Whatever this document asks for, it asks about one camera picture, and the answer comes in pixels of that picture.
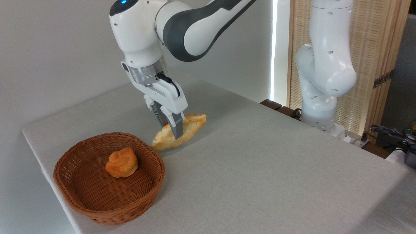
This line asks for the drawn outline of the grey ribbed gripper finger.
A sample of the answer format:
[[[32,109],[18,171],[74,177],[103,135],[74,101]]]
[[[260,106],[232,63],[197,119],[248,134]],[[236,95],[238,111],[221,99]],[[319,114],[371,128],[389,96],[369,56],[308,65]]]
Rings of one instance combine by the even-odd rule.
[[[168,119],[166,118],[165,114],[162,113],[161,107],[162,105],[148,95],[144,95],[145,103],[147,104],[147,107],[150,111],[152,111],[157,120],[159,121],[160,125],[164,127],[166,124],[168,124]]]
[[[183,112],[179,114],[173,113],[166,107],[162,107],[162,126],[168,124],[175,139],[182,137],[183,135],[183,120],[185,116]]]

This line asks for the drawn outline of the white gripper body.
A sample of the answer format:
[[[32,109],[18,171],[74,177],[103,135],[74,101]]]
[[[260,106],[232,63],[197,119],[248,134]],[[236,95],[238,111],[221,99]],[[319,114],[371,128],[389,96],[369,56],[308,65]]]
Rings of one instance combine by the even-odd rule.
[[[133,86],[142,93],[150,96],[173,113],[179,114],[187,108],[188,103],[181,86],[177,82],[169,82],[167,79],[157,76],[163,75],[167,69],[164,60],[142,68],[133,68],[125,60],[121,61],[121,65]]]

